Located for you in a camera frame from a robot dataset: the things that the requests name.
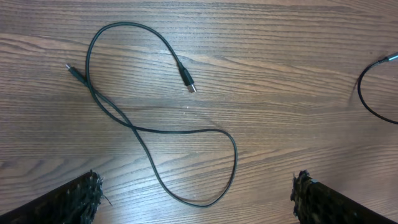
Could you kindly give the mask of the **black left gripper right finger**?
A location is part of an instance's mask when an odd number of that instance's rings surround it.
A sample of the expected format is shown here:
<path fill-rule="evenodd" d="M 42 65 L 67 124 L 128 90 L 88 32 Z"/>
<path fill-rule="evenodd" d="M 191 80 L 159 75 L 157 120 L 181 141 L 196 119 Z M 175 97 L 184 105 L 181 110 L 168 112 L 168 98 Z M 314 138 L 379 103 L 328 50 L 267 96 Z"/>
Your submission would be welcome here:
<path fill-rule="evenodd" d="M 293 214 L 301 224 L 397 224 L 310 177 L 293 177 Z"/>

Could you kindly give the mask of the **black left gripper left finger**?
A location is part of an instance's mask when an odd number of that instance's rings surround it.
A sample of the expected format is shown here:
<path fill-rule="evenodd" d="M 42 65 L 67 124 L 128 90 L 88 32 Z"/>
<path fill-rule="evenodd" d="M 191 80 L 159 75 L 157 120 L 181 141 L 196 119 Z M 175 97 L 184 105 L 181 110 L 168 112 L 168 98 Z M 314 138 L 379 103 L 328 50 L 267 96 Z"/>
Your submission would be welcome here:
<path fill-rule="evenodd" d="M 1 215 L 1 224 L 93 223 L 103 198 L 103 181 L 92 170 Z"/>

